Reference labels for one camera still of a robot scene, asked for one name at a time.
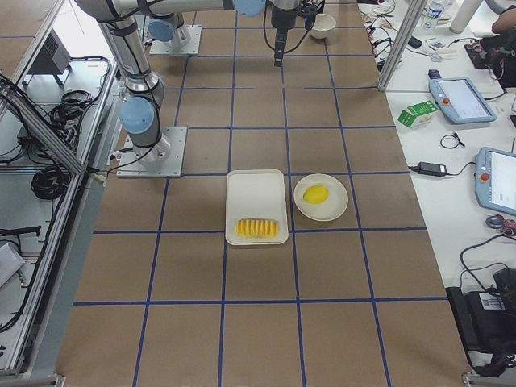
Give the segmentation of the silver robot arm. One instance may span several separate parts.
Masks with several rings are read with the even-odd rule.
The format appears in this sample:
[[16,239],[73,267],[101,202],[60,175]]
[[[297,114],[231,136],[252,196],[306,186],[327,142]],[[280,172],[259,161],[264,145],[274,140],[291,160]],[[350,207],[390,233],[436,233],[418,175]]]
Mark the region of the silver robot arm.
[[134,145],[135,159],[148,167],[154,161],[162,165],[171,148],[160,127],[160,108],[165,87],[152,71],[138,31],[136,15],[150,18],[149,30],[155,40],[182,47],[189,39],[184,26],[185,12],[231,10],[254,17],[272,10],[271,24],[276,29],[274,65],[282,66],[288,31],[302,14],[300,1],[78,1],[77,5],[93,17],[118,66],[126,78],[129,98],[119,112],[121,122]]

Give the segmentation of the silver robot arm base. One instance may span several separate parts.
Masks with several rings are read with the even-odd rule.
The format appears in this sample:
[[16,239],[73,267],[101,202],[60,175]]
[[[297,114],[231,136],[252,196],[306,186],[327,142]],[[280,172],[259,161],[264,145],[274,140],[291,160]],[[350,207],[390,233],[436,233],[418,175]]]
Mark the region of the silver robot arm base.
[[182,14],[150,18],[145,27],[151,56],[194,56],[200,49],[202,26],[186,24]]

